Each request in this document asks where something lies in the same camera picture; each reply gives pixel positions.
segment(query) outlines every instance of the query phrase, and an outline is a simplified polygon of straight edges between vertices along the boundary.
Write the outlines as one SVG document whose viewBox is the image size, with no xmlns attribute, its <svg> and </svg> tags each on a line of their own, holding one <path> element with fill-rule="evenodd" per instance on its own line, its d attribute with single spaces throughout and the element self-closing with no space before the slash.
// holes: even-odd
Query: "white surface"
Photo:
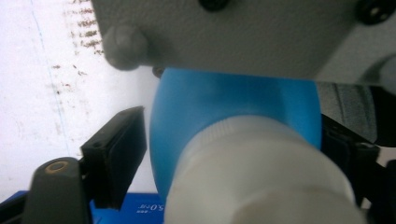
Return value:
<svg viewBox="0 0 396 224">
<path fill-rule="evenodd" d="M 347 178 L 295 131 L 255 116 L 194 136 L 165 210 L 172 224 L 320 222 L 363 223 Z"/>
<path fill-rule="evenodd" d="M 42 163 L 80 158 L 117 112 L 144 105 L 149 120 L 158 80 L 107 64 L 89 0 L 0 1 L 0 31 L 0 202 Z M 156 191 L 148 155 L 130 190 Z"/>
</svg>

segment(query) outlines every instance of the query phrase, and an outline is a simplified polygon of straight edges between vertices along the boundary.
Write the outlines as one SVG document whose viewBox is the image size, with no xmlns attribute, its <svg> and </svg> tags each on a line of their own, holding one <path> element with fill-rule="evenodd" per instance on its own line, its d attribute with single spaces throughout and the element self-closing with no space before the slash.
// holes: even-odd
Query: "white bottle cap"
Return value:
<svg viewBox="0 0 396 224">
<path fill-rule="evenodd" d="M 364 223 L 342 172 L 289 127 L 241 116 L 188 143 L 165 223 Z"/>
</svg>

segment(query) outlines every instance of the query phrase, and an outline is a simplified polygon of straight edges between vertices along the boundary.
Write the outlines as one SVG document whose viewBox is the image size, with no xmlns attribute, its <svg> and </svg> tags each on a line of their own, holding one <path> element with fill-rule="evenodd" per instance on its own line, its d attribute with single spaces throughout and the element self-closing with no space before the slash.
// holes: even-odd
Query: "blue bottle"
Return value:
<svg viewBox="0 0 396 224">
<path fill-rule="evenodd" d="M 151 163 L 164 201 L 189 141 L 213 123 L 243 115 L 275 119 L 320 146 L 320 107 L 313 81 L 164 71 L 150 121 Z"/>
</svg>

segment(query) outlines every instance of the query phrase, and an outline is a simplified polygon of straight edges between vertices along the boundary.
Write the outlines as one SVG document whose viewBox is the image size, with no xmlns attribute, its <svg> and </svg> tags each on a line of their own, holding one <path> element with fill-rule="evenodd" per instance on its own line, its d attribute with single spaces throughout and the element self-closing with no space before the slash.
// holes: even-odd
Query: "scratch mark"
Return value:
<svg viewBox="0 0 396 224">
<path fill-rule="evenodd" d="M 47 58 L 47 52 L 46 52 L 46 47 L 44 45 L 43 35 L 41 34 L 41 29 L 40 29 L 40 26 L 38 25 L 37 17 L 35 16 L 35 4 L 33 3 L 33 0 L 30 0 L 30 5 L 31 5 L 31 8 L 32 8 L 32 16 L 33 16 L 33 19 L 35 20 L 35 26 L 36 26 L 38 34 L 40 36 L 41 48 L 43 49 L 43 52 L 45 54 L 45 60 L 46 60 L 47 72 L 49 74 L 49 79 L 50 79 L 50 82 L 51 82 L 52 86 L 54 86 L 53 76 L 52 76 L 52 73 L 50 71 L 50 64 L 49 64 L 49 60 Z M 64 132 L 64 143 L 66 145 L 67 154 L 70 156 L 69 145 L 67 144 L 67 138 L 66 138 L 66 134 L 65 134 L 65 131 L 64 131 L 64 117 L 62 116 L 61 108 L 59 107 L 59 104 L 58 104 L 58 102 L 59 102 L 58 94 L 57 94 L 57 91 L 54 88 L 52 88 L 52 90 L 53 90 L 53 93 L 54 93 L 53 95 L 55 97 L 55 101 L 57 102 L 56 106 L 57 106 L 59 118 L 61 120 L 62 131 Z"/>
</svg>

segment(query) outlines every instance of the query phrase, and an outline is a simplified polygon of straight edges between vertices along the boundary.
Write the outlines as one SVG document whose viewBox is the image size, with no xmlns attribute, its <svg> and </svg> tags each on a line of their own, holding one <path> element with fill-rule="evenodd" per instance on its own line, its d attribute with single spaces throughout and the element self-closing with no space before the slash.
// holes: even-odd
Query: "gray fabric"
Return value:
<svg viewBox="0 0 396 224">
<path fill-rule="evenodd" d="M 322 114 L 374 142 L 375 106 L 368 87 L 317 83 Z"/>
</svg>

